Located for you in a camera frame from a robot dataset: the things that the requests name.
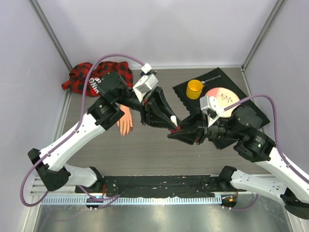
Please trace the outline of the white nail polish cap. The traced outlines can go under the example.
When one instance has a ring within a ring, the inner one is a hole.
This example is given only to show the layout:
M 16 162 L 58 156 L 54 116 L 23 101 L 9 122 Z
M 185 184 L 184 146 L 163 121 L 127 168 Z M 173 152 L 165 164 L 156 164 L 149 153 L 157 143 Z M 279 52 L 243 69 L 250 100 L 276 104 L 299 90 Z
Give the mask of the white nail polish cap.
M 175 115 L 172 115 L 170 117 L 171 122 L 175 125 L 176 128 L 178 128 L 178 122 L 177 122 L 177 117 Z

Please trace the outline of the red nail polish bottle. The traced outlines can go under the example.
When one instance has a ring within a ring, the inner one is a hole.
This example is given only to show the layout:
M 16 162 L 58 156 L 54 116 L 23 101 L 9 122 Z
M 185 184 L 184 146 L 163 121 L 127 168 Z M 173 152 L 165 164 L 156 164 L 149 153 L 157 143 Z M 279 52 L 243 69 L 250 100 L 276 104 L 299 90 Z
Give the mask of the red nail polish bottle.
M 180 130 L 181 130 L 181 127 L 178 125 L 177 129 L 170 129 L 169 131 L 170 131 L 171 133 L 175 133 L 175 132 L 178 132 L 178 131 L 180 131 Z

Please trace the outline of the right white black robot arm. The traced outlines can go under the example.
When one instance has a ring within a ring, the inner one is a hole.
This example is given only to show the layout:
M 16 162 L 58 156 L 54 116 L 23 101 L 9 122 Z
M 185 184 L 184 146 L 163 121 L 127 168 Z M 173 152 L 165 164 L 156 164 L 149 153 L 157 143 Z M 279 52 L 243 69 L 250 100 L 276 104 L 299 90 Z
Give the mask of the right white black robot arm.
M 225 166 L 219 176 L 218 185 L 224 191 L 246 190 L 268 197 L 291 214 L 302 219 L 309 218 L 309 184 L 296 174 L 303 174 L 293 168 L 286 156 L 281 157 L 277 144 L 265 133 L 259 131 L 262 124 L 257 113 L 247 106 L 237 107 L 229 118 L 219 118 L 213 124 L 204 113 L 186 118 L 178 130 L 171 130 L 168 138 L 189 145 L 210 140 L 236 140 L 233 149 L 244 159 L 263 167 L 278 180 L 266 181 L 237 168 Z

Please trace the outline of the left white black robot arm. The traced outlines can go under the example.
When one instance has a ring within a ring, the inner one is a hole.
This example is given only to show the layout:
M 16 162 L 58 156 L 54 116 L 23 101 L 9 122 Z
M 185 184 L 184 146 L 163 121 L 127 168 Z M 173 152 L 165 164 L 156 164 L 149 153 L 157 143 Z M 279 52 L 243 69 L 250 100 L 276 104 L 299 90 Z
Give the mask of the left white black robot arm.
M 88 108 L 82 120 L 48 147 L 28 152 L 47 190 L 55 191 L 65 185 L 83 186 L 93 193 L 102 189 L 104 178 L 96 168 L 75 167 L 67 162 L 85 144 L 116 124 L 124 115 L 120 105 L 138 111 L 143 125 L 177 130 L 180 120 L 157 83 L 153 73 L 142 76 L 133 88 L 128 87 L 117 72 L 104 75 L 98 84 L 101 96 Z

